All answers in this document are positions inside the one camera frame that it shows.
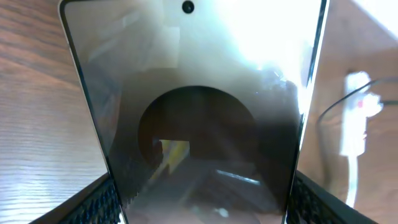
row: black cable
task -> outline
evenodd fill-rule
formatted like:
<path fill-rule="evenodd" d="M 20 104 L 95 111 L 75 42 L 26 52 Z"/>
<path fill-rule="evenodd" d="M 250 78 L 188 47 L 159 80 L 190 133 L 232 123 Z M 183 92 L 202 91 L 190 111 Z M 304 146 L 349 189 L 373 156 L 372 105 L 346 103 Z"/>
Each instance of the black cable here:
<path fill-rule="evenodd" d="M 345 101 L 347 98 L 349 98 L 350 96 L 354 95 L 355 93 L 361 91 L 362 89 L 368 87 L 368 86 L 372 86 L 372 85 L 376 85 L 376 84 L 380 84 L 380 83 L 397 83 L 398 82 L 398 77 L 387 77 L 387 78 L 379 78 L 377 80 L 372 80 L 370 82 L 368 82 L 367 84 L 357 88 L 356 90 L 352 91 L 351 93 L 348 93 L 346 96 L 342 97 L 340 100 L 336 101 L 335 103 L 333 103 L 331 106 L 329 106 L 317 119 L 317 123 L 316 123 L 316 129 L 317 129 L 317 134 L 318 134 L 318 145 L 319 145 L 319 149 L 321 151 L 321 156 L 322 156 L 322 163 L 324 165 L 324 176 L 325 176 L 325 188 L 326 190 L 329 190 L 330 188 L 330 184 L 331 184 L 331 172 L 329 169 L 329 166 L 326 164 L 326 152 L 324 150 L 323 147 L 323 141 L 322 141 L 322 133 L 321 133 L 321 122 L 323 117 L 327 114 L 327 112 L 329 112 L 332 108 L 334 108 L 336 105 L 338 105 L 339 103 Z M 386 105 L 398 105 L 398 101 L 384 101 L 384 103 L 387 103 Z"/>

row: white object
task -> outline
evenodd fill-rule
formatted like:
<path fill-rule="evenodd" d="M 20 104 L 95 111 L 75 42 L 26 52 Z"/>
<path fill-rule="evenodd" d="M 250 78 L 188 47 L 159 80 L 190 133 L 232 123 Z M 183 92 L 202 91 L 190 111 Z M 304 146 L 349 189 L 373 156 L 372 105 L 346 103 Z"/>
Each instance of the white object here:
<path fill-rule="evenodd" d="M 371 79 L 366 72 L 350 73 L 345 79 L 345 95 L 362 87 Z M 348 157 L 348 194 L 346 204 L 354 207 L 358 188 L 358 156 L 365 152 L 366 118 L 382 110 L 380 96 L 366 93 L 369 87 L 346 99 L 341 125 L 340 155 Z"/>

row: brown wooden surface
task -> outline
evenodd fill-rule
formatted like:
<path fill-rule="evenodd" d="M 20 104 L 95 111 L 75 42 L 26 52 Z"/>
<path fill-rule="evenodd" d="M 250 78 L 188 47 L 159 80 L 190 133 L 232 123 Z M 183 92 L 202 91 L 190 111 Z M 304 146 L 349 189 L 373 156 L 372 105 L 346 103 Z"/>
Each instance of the brown wooden surface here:
<path fill-rule="evenodd" d="M 0 0 L 0 223 L 29 223 L 106 172 L 57 5 Z"/>
<path fill-rule="evenodd" d="M 367 71 L 372 79 L 398 76 L 398 42 L 350 0 L 331 1 L 315 92 L 298 169 L 324 185 L 315 122 L 327 107 L 343 96 L 348 70 Z M 397 85 L 371 90 L 384 100 L 398 100 Z M 342 107 L 327 114 L 323 123 L 331 188 L 346 200 L 348 162 L 338 155 Z M 379 223 L 398 220 L 398 107 L 390 106 L 368 121 L 366 152 L 359 157 L 359 187 L 354 208 Z"/>
<path fill-rule="evenodd" d="M 0 0 L 0 223 L 27 223 L 106 172 L 57 14 L 58 0 Z M 298 168 L 323 185 L 314 125 L 342 97 L 349 69 L 398 75 L 398 44 L 350 0 L 331 2 L 312 110 Z M 373 90 L 398 99 L 392 85 Z M 355 208 L 379 223 L 398 215 L 398 108 L 368 123 Z M 338 150 L 341 108 L 325 119 L 334 195 L 345 200 Z"/>

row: wooden table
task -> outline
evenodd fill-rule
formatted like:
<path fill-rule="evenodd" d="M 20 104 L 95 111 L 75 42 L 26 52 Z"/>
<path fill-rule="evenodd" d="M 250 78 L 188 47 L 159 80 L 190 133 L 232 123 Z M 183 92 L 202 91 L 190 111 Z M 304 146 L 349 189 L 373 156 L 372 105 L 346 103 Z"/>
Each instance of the wooden table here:
<path fill-rule="evenodd" d="M 0 0 L 0 223 L 28 223 L 106 172 L 57 14 L 58 0 Z M 298 169 L 323 185 L 315 120 L 342 97 L 348 70 L 398 75 L 398 44 L 350 0 L 330 6 L 312 110 Z M 392 85 L 372 90 L 398 99 Z M 379 223 L 398 215 L 398 108 L 370 120 L 359 158 L 355 208 Z M 325 119 L 338 150 L 341 108 Z M 346 160 L 330 153 L 333 184 L 345 200 Z"/>
<path fill-rule="evenodd" d="M 29 223 L 106 172 L 57 5 L 0 0 L 0 223 Z"/>

